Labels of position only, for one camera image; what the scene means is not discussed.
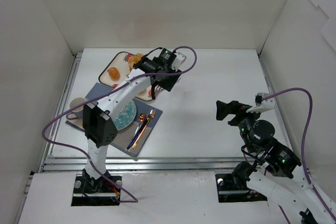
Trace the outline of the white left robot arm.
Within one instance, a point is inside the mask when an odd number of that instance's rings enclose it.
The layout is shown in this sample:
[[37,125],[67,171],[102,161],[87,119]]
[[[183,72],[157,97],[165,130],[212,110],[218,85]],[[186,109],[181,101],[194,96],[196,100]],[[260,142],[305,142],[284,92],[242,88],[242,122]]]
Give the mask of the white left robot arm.
[[110,143],[116,138],[118,130],[116,118],[124,107],[143,89],[157,85],[171,91],[179,75],[167,74],[180,72],[179,67],[186,57],[179,52],[163,49],[159,56],[142,58],[137,62],[121,85],[123,89],[83,107],[83,124],[88,139],[88,159],[82,175],[94,191],[102,188],[102,174],[106,171],[106,156]]

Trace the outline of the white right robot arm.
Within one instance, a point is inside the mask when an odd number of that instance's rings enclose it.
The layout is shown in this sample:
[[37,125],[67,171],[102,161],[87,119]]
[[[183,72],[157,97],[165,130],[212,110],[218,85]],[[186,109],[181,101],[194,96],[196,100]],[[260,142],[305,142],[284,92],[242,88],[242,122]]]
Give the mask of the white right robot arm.
[[335,202],[313,183],[300,158],[275,137],[274,126],[260,119],[273,110],[273,99],[256,98],[254,106],[216,101],[216,119],[228,115],[228,125],[239,129],[244,145],[241,151],[254,160],[240,162],[224,182],[240,190],[255,190],[281,207],[301,216],[302,223],[335,223]]

